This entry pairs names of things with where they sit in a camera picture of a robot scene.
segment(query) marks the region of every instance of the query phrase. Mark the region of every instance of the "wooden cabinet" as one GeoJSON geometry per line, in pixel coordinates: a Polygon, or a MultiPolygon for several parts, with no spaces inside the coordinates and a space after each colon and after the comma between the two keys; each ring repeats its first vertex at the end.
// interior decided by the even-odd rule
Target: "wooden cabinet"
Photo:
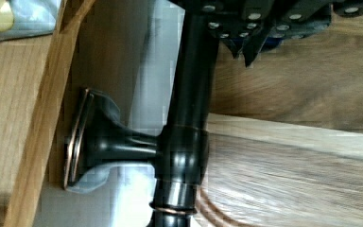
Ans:
{"type": "MultiPolygon", "coordinates": [[[[61,181],[62,144],[69,129],[72,109],[76,103],[77,88],[79,86],[91,86],[93,84],[94,87],[110,93],[113,99],[120,103],[121,109],[125,111],[124,114],[128,114],[134,80],[133,75],[136,74],[136,67],[138,67],[139,63],[138,49],[142,48],[145,29],[147,29],[147,10],[144,10],[147,5],[142,5],[140,1],[113,0],[112,4],[116,7],[112,8],[112,5],[100,1],[92,9],[94,13],[87,16],[87,20],[84,20],[84,16],[90,11],[93,2],[93,0],[69,0],[65,4],[66,7],[61,8],[58,26],[52,36],[0,43],[0,226],[31,226],[45,174],[48,173],[46,175],[48,181],[55,183],[61,181]],[[105,18],[108,18],[110,22],[100,24],[99,21],[105,18]],[[124,24],[125,20],[130,25],[126,26],[124,24]],[[74,66],[70,70],[72,61],[74,61],[74,66]],[[102,67],[104,64],[111,64],[112,61],[116,62],[113,67],[102,67]],[[116,86],[120,84],[120,88],[126,89],[112,90],[111,88],[116,82],[118,83],[116,86]],[[49,155],[49,169],[46,171],[49,155]]],[[[338,103],[339,108],[327,112],[326,115],[329,117],[325,118],[325,114],[321,117],[317,115],[317,111],[325,110],[325,101],[333,98],[335,93],[324,93],[330,91],[322,90],[329,83],[324,80],[320,83],[321,80],[316,79],[317,74],[335,72],[339,69],[347,70],[343,71],[347,73],[339,76],[343,80],[352,79],[349,82],[339,83],[338,80],[334,79],[328,81],[331,81],[335,86],[351,84],[350,86],[354,87],[354,91],[363,98],[361,95],[363,94],[363,17],[353,20],[335,18],[334,24],[326,33],[308,41],[286,42],[282,49],[262,55],[252,69],[245,69],[241,61],[233,61],[226,49],[221,47],[217,65],[217,79],[212,106],[214,113],[283,121],[311,127],[363,132],[363,129],[358,129],[359,126],[356,125],[358,123],[357,119],[363,121],[363,109],[354,108],[350,113],[357,114],[358,117],[354,117],[346,125],[339,118],[339,116],[347,113],[347,110],[352,110],[355,105],[363,103],[363,99],[350,102],[347,99],[352,95],[350,95],[350,90],[342,90],[342,93],[338,93],[340,99],[331,103],[332,105],[338,103]],[[331,63],[337,52],[343,61],[331,63]],[[358,55],[349,57],[350,53],[357,53],[358,55]],[[326,59],[320,60],[321,56],[326,56],[326,59]],[[357,61],[360,62],[359,68],[352,66],[355,56],[362,56],[360,59],[357,58],[357,61]],[[291,68],[299,70],[299,65],[296,63],[301,62],[300,64],[302,64],[304,62],[303,58],[308,58],[305,62],[309,64],[302,69],[302,72],[305,74],[311,71],[308,75],[311,75],[312,78],[297,83],[305,86],[297,85],[292,91],[289,84],[302,81],[300,79],[304,78],[289,72],[291,72],[291,68]],[[353,72],[350,69],[357,70],[354,74],[361,77],[362,80],[350,76],[350,73],[353,72]],[[305,89],[311,86],[317,88],[314,89],[316,93],[312,97],[303,95],[305,89]],[[254,100],[248,101],[248,96],[252,96],[254,100]],[[313,100],[311,98],[316,97],[321,98],[311,102],[313,100]],[[280,106],[285,109],[281,108],[279,112],[272,111],[272,108],[280,106]]],[[[314,188],[305,181],[303,175],[299,174],[301,171],[300,166],[306,163],[301,159],[308,162],[308,176],[317,172],[319,175],[314,177],[327,178],[336,175],[334,172],[320,172],[322,168],[317,164],[317,160],[326,160],[324,163],[329,166],[330,171],[343,169],[348,173],[338,176],[350,179],[353,184],[361,184],[362,189],[357,190],[360,194],[356,194],[355,199],[342,199],[337,203],[343,207],[351,206],[350,211],[352,212],[363,212],[363,203],[356,202],[363,200],[363,161],[359,161],[363,160],[363,134],[328,131],[311,127],[306,128],[213,114],[210,117],[208,129],[212,134],[219,134],[215,135],[215,138],[219,139],[212,140],[212,142],[221,145],[221,152],[226,152],[225,149],[237,149],[238,152],[231,152],[230,156],[224,153],[221,155],[224,155],[225,159],[230,158],[230,163],[238,166],[240,173],[245,173],[246,169],[247,171],[250,170],[249,164],[247,164],[249,161],[244,161],[243,157],[251,154],[249,152],[247,154],[241,153],[241,149],[250,146],[256,146],[257,149],[268,148],[268,150],[272,149],[272,152],[276,152],[274,154],[271,152],[264,154],[268,155],[268,158],[264,156],[261,159],[261,162],[264,162],[263,166],[267,166],[266,161],[268,160],[275,163],[283,161],[283,163],[279,164],[280,166],[294,168],[295,172],[287,171],[288,176],[278,175],[277,179],[272,182],[275,183],[273,186],[275,188],[284,186],[281,189],[284,192],[280,194],[281,197],[296,193],[295,189],[298,188],[295,187],[299,184],[300,190],[307,190],[306,198],[319,199],[315,194],[314,197],[311,197],[311,193],[318,193],[318,191],[311,191],[314,188]],[[235,138],[228,140],[224,136],[235,138]],[[286,155],[290,155],[289,158],[283,156],[286,146],[290,146],[288,152],[286,152],[286,155]],[[276,160],[273,155],[282,156],[276,160]],[[349,157],[352,160],[345,161],[340,156],[349,157]],[[298,179],[294,178],[296,176],[294,174],[300,175],[298,179]],[[283,182],[284,177],[288,178],[287,182],[283,182]]],[[[220,192],[219,181],[214,180],[214,183],[211,184],[211,177],[216,177],[216,174],[211,171],[216,169],[217,164],[224,165],[224,161],[224,159],[212,159],[212,164],[208,170],[208,182],[204,188],[207,189],[209,198],[212,200],[225,193],[224,191],[220,192]]],[[[237,174],[233,170],[234,165],[227,166],[226,169],[216,170],[216,172],[224,171],[221,176],[230,180],[235,177],[234,174],[237,174]]],[[[270,170],[264,171],[251,172],[251,174],[256,174],[257,178],[255,179],[258,181],[258,185],[262,183],[262,179],[271,179],[269,175],[273,173],[270,170]]],[[[242,176],[236,179],[244,182],[251,178],[242,176]]],[[[345,183],[347,184],[339,185],[322,182],[317,186],[324,189],[322,189],[323,191],[320,190],[322,193],[327,193],[329,189],[332,191],[339,190],[336,193],[334,192],[335,194],[330,194],[330,200],[333,200],[334,196],[336,198],[347,198],[353,195],[352,190],[355,189],[347,181],[345,183]]],[[[240,191],[242,196],[250,194],[250,189],[253,190],[254,188],[244,189],[244,186],[246,185],[243,185],[240,191]]],[[[223,190],[232,191],[231,188],[228,189],[227,187],[223,188],[223,190]]],[[[239,198],[231,198],[230,206],[225,208],[225,212],[237,212],[234,210],[233,200],[238,202],[239,198]]],[[[215,204],[225,205],[222,201],[215,201],[215,204]]],[[[325,209],[330,208],[327,204],[329,203],[323,203],[325,209]]],[[[297,209],[300,207],[308,209],[306,214],[311,216],[314,221],[325,215],[322,212],[313,210],[317,208],[315,205],[306,206],[305,203],[297,205],[297,209]]],[[[282,214],[284,207],[280,206],[279,208],[280,213],[278,214],[282,214]]],[[[344,213],[344,209],[336,209],[334,212],[331,214],[336,214],[338,218],[350,215],[344,213]]],[[[250,213],[244,212],[243,214],[245,216],[250,215],[250,213]]],[[[350,223],[355,226],[363,226],[363,222],[356,222],[363,219],[363,213],[356,214],[358,218],[352,217],[354,220],[350,223]]],[[[290,216],[287,219],[293,221],[295,217],[290,216]]]]}

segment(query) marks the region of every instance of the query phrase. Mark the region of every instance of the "metal studs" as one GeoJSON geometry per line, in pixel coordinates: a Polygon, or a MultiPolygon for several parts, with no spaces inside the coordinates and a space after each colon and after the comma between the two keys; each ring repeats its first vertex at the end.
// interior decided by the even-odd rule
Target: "metal studs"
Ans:
{"type": "Polygon", "coordinates": [[[290,28],[290,26],[288,26],[288,25],[276,26],[276,29],[278,29],[278,30],[288,30],[289,28],[290,28]]]}
{"type": "Polygon", "coordinates": [[[213,12],[216,10],[216,7],[214,5],[205,5],[201,10],[204,12],[213,12]]]}
{"type": "Polygon", "coordinates": [[[251,13],[247,18],[252,21],[258,20],[261,18],[261,13],[256,13],[256,12],[251,13]]]}
{"type": "Polygon", "coordinates": [[[291,39],[293,39],[293,40],[299,40],[299,39],[302,39],[302,38],[304,38],[303,35],[294,35],[294,36],[291,36],[291,39]]]}
{"type": "Polygon", "coordinates": [[[218,27],[220,27],[220,23],[210,22],[210,23],[208,23],[208,27],[211,28],[211,29],[217,29],[218,27]]]}
{"type": "Polygon", "coordinates": [[[345,13],[347,14],[351,14],[351,13],[355,13],[355,12],[358,12],[359,11],[359,8],[347,8],[344,10],[345,13]]]}
{"type": "Polygon", "coordinates": [[[273,34],[272,35],[272,38],[283,38],[285,36],[285,34],[282,34],[282,33],[276,33],[276,34],[273,34]]]}
{"type": "Polygon", "coordinates": [[[292,14],[288,18],[290,18],[290,20],[299,20],[302,17],[303,16],[301,14],[292,14]]]}
{"type": "Polygon", "coordinates": [[[241,38],[246,38],[247,36],[249,36],[250,33],[249,32],[241,32],[240,34],[238,34],[238,36],[240,36],[241,38]]]}
{"type": "Polygon", "coordinates": [[[256,23],[248,23],[246,26],[247,29],[254,29],[256,27],[258,27],[258,25],[256,23]]]}
{"type": "Polygon", "coordinates": [[[220,34],[219,35],[219,38],[220,39],[226,39],[226,38],[228,38],[230,35],[229,35],[229,33],[222,33],[222,34],[220,34]]]}

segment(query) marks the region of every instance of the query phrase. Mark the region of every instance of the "faucet base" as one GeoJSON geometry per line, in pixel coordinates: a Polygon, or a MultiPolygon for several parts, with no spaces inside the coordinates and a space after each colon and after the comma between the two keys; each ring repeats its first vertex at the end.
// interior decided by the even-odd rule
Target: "faucet base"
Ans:
{"type": "Polygon", "coordinates": [[[79,163],[84,158],[81,148],[84,131],[91,121],[94,108],[101,109],[112,121],[118,121],[120,117],[119,108],[107,95],[89,88],[81,91],[71,138],[66,144],[63,187],[67,191],[89,193],[95,190],[107,181],[113,167],[113,165],[96,166],[79,176],[79,163]]]}

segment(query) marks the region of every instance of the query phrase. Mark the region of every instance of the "black pipe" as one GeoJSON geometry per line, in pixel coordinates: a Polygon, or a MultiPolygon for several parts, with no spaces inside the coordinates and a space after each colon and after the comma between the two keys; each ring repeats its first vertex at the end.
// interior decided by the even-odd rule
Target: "black pipe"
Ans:
{"type": "Polygon", "coordinates": [[[218,44],[206,17],[185,13],[167,125],[204,129],[218,44]]]}
{"type": "Polygon", "coordinates": [[[186,12],[167,123],[158,137],[157,185],[148,226],[186,227],[208,162],[209,113],[219,40],[204,16],[186,12]]]}

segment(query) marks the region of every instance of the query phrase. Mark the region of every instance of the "black object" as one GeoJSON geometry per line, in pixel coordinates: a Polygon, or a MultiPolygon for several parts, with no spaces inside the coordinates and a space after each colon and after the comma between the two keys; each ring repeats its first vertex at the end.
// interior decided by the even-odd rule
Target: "black object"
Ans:
{"type": "Polygon", "coordinates": [[[250,66],[258,53],[276,48],[274,39],[303,39],[331,25],[331,11],[342,17],[363,15],[363,0],[171,0],[186,11],[205,15],[208,30],[250,66]]]}
{"type": "Polygon", "coordinates": [[[219,40],[205,16],[186,13],[167,123],[158,137],[119,123],[106,95],[83,91],[68,145],[64,187],[87,193],[104,184],[114,166],[153,165],[157,185],[149,226],[189,226],[208,162],[205,131],[219,40]]]}

